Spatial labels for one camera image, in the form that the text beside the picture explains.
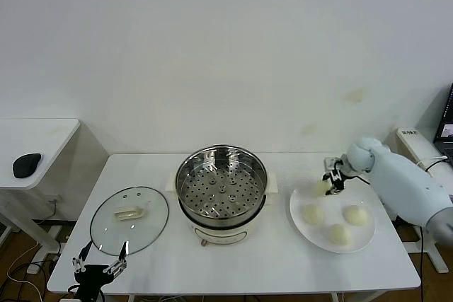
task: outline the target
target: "cable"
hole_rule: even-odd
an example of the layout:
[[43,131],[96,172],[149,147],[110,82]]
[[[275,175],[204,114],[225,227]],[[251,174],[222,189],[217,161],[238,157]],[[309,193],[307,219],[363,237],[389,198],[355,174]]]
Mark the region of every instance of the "cable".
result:
[[338,161],[336,161],[336,162],[333,164],[333,169],[334,169],[334,170],[337,170],[337,164],[341,164],[341,165],[342,165],[342,164],[343,164],[343,161],[340,160],[340,159],[339,159]]
[[425,169],[425,172],[428,172],[434,165],[437,165],[439,163],[443,163],[443,162],[449,162],[448,159],[441,159],[440,161],[437,161],[437,162],[434,162],[433,164],[431,164],[430,166],[428,166],[426,169]]
[[[44,262],[49,262],[50,260],[45,260],[45,261],[37,261],[37,262],[29,262],[29,263],[23,263],[19,265],[17,268],[15,268],[12,272],[11,275],[15,274],[19,270],[28,267],[29,265],[36,265],[37,263],[44,263]],[[0,286],[0,296],[3,295],[4,289],[6,288],[6,285],[11,282],[11,280],[7,277],[4,282]]]
[[423,228],[420,227],[420,234],[421,234],[421,240],[422,240],[422,251],[420,254],[420,300],[423,302],[423,246],[424,246],[424,240],[423,240]]
[[139,299],[140,299],[140,301],[144,301],[144,302],[158,302],[158,300],[150,300],[149,298],[145,298],[143,296],[140,296]]
[[67,294],[63,295],[63,297],[61,297],[58,301],[63,300],[63,299],[66,298],[69,294],[70,294],[70,293],[67,293]]
[[68,288],[68,293],[74,293],[73,291],[71,291],[72,289],[75,289],[75,288],[79,288],[80,287],[80,284],[75,284],[73,286],[70,286]]
[[16,262],[18,261],[18,259],[22,258],[26,253],[28,253],[28,252],[30,252],[31,250],[35,249],[37,246],[39,246],[39,243],[38,243],[38,242],[36,242],[36,245],[34,245],[34,246],[31,247],[30,249],[26,250],[21,256],[17,257],[17,258],[14,260],[14,262],[9,266],[8,270],[6,271],[6,276],[7,276],[9,279],[12,279],[12,280],[15,281],[15,282],[19,282],[19,283],[21,283],[21,282],[23,282],[23,283],[28,283],[29,285],[33,286],[33,287],[36,289],[36,291],[38,292],[38,295],[39,295],[39,297],[40,297],[40,301],[43,302],[43,301],[42,301],[41,292],[40,292],[40,290],[36,287],[36,285],[34,285],[33,283],[31,283],[31,282],[29,282],[29,281],[14,279],[14,278],[12,278],[11,276],[9,276],[9,271],[11,270],[12,266],[14,265],[14,263],[16,263]]
[[368,184],[369,185],[369,182],[367,180],[364,180],[363,178],[361,178],[360,176],[355,176],[355,178],[357,178],[358,180],[361,180],[363,183],[365,184]]
[[49,263],[49,274],[52,274],[54,272],[55,265],[57,265],[57,262],[55,262],[54,260]]
[[49,202],[54,204],[54,211],[49,216],[45,217],[42,221],[39,221],[36,224],[42,224],[42,223],[46,222],[46,220],[48,220],[50,217],[55,216],[55,214],[57,213],[57,200],[53,199],[52,201],[49,201]]
[[170,296],[170,297],[167,297],[167,298],[163,298],[163,296],[159,299],[159,302],[164,302],[164,301],[168,301],[168,300],[171,300],[173,298],[180,298],[180,297],[183,297],[184,295],[180,295],[180,296]]
[[416,163],[416,166],[420,166],[421,163],[423,163],[424,161],[430,161],[432,159],[448,159],[447,156],[436,156],[436,157],[428,157],[428,158],[424,158],[424,159],[421,159],[419,160],[417,163]]
[[[45,300],[45,292],[46,292],[46,285],[47,285],[47,276],[45,274],[45,271],[44,271],[44,268],[40,265],[37,265],[35,263],[27,263],[25,266],[20,266],[20,269],[23,269],[24,267],[28,267],[28,265],[35,265],[37,267],[40,268],[40,272],[42,272],[42,277],[44,278],[44,290],[42,291],[42,299]],[[23,280],[25,280],[25,278],[27,277],[27,272],[25,271],[25,274],[23,275]],[[16,299],[16,302],[19,302],[21,300],[21,292],[22,292],[22,287],[23,287],[23,283],[21,283],[21,287],[19,289],[19,292],[17,294],[17,299]]]

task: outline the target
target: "white robotic arm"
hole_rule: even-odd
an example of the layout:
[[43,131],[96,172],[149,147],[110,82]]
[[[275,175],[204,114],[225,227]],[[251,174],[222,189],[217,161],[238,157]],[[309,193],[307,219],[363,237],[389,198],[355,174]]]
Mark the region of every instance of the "white robotic arm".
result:
[[336,163],[328,194],[339,193],[345,180],[365,172],[385,205],[406,222],[426,228],[438,242],[453,246],[453,203],[445,189],[410,160],[376,139],[362,138]]

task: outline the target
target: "stainless steel steamer basket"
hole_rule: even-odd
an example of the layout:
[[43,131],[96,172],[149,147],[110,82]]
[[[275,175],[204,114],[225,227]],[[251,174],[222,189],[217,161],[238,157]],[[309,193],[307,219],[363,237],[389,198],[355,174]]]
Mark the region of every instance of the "stainless steel steamer basket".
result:
[[259,212],[268,175],[250,151],[214,145],[189,156],[175,181],[184,212],[200,225],[218,229],[242,225]]

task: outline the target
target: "floor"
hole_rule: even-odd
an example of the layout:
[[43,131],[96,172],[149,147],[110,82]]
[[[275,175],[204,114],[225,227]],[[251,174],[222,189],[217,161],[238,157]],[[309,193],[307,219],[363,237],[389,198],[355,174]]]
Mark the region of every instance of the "floor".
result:
[[[59,235],[59,241],[64,242],[66,237],[71,233],[70,226],[64,226],[62,232]],[[411,227],[402,226],[398,228],[398,233],[401,236],[402,240],[417,240],[417,236],[413,232]],[[6,270],[10,267],[11,263],[24,251],[33,247],[35,241],[32,240],[29,236],[20,233],[12,233],[8,240],[4,243],[0,249],[0,284],[3,284],[6,279]],[[438,274],[434,267],[431,265],[429,258],[425,255],[423,260],[423,280],[425,286],[425,302],[453,302],[453,250],[439,247],[440,252],[442,253],[445,262],[447,263],[450,273],[448,274]],[[22,257],[14,267],[17,267],[21,263],[29,262],[33,258],[34,251],[29,252],[26,256]],[[419,268],[420,265],[420,255],[414,254],[411,255],[411,259],[415,264],[415,267]],[[49,262],[44,264],[44,270],[49,277]],[[23,278],[25,269],[19,271],[15,277],[19,279]],[[44,276],[42,272],[36,275],[28,275],[27,280],[34,283],[42,292],[44,287]],[[9,281],[6,284],[3,294],[0,296],[0,302],[4,301],[17,301],[18,292],[20,289],[20,284]],[[345,300],[348,299],[350,294],[345,294]],[[57,302],[60,298],[63,297],[61,294],[52,294],[49,291],[46,291],[45,302]],[[22,302],[38,302],[38,294],[36,290],[28,285],[24,284],[21,297]],[[201,296],[186,296],[187,302],[202,302]],[[126,302],[126,296],[116,296],[115,301],[117,302]],[[158,301],[158,298],[155,297],[145,297],[140,298],[136,297],[136,302],[149,302],[149,301]],[[204,297],[204,302],[277,302],[277,301],[288,301],[288,302],[329,302],[331,301],[330,295],[319,294],[319,295],[291,295],[291,296],[247,296],[245,299],[243,296],[206,296]],[[385,293],[383,296],[377,298],[376,302],[414,302],[420,301],[420,289],[413,289],[409,291],[390,291]]]

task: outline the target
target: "white table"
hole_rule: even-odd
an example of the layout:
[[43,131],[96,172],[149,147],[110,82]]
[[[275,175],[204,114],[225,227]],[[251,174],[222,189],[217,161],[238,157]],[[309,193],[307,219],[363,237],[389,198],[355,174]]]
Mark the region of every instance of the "white table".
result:
[[[74,132],[79,128],[76,119],[0,119],[0,190],[29,190],[34,188],[54,163]],[[15,178],[14,161],[27,153],[41,153],[36,171],[27,178]],[[0,200],[0,214],[13,222],[42,245],[33,260],[42,260],[47,253],[59,251],[54,239],[61,226],[53,226],[46,233],[21,211],[7,191]],[[37,267],[30,266],[29,274]]]
[[[327,153],[262,153],[258,157],[275,173],[280,190],[260,216],[254,234],[234,245],[200,246],[171,194],[164,192],[184,155],[113,155],[108,159],[72,231],[47,285],[65,292],[75,284],[71,265],[90,241],[90,222],[110,195],[145,185],[166,195],[169,218],[155,243],[127,257],[127,269],[103,287],[107,294],[316,294],[333,291],[363,293],[361,301],[391,289],[420,284],[418,274],[375,193],[351,180],[342,194],[361,197],[373,208],[377,231],[372,243],[355,254],[337,255],[311,244],[293,226],[289,196],[297,187],[313,185],[323,175]],[[92,247],[87,263],[110,264],[113,256]]]

